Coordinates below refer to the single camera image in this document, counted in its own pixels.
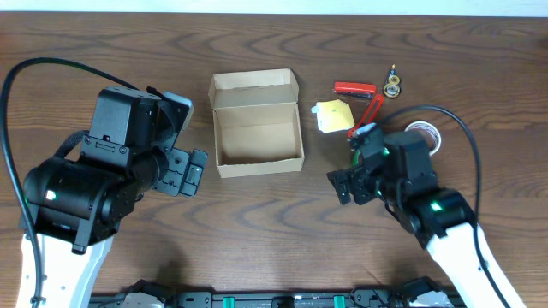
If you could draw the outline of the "white tape roll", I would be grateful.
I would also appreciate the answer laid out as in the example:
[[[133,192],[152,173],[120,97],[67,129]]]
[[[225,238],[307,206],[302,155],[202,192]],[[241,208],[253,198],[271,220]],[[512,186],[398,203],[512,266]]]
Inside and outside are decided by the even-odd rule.
[[[420,133],[427,141],[429,145],[429,155],[432,157],[435,155],[442,145],[442,136],[438,129],[427,121],[414,121],[408,124],[405,128],[405,132],[415,131]]]

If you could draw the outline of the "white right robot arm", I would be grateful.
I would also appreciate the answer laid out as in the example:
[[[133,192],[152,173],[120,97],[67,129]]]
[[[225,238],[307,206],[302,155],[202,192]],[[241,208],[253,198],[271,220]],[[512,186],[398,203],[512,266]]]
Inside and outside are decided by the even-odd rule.
[[[387,204],[450,278],[466,306],[524,305],[497,264],[471,206],[457,190],[438,184],[422,135],[384,135],[369,124],[350,144],[358,163],[327,175],[341,204],[366,204],[376,198]]]

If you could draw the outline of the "green tape roll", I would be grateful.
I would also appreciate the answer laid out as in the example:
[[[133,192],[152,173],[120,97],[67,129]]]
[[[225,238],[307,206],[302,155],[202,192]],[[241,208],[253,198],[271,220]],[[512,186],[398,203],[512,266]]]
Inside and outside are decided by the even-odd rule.
[[[351,165],[352,165],[352,166],[355,166],[355,165],[357,165],[359,162],[360,162],[360,151],[359,151],[359,150],[356,150],[356,151],[354,152],[354,155],[353,155],[352,159],[351,159]]]

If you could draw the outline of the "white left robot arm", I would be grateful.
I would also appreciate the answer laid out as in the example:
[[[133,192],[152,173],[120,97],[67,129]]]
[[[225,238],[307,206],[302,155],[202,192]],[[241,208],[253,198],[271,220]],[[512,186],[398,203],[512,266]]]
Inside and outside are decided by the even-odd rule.
[[[151,87],[99,93],[90,129],[67,138],[24,180],[43,273],[36,275],[24,236],[17,306],[31,306],[36,282],[41,307],[88,306],[120,222],[144,194],[197,193],[207,154],[174,147],[193,111],[191,100]]]

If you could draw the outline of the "brown cardboard box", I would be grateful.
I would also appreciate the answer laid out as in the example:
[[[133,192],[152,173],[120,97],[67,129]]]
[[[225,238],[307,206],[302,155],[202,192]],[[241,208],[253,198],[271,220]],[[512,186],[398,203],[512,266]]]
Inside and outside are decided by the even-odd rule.
[[[221,177],[302,170],[299,85],[291,69],[215,74],[208,97]]]

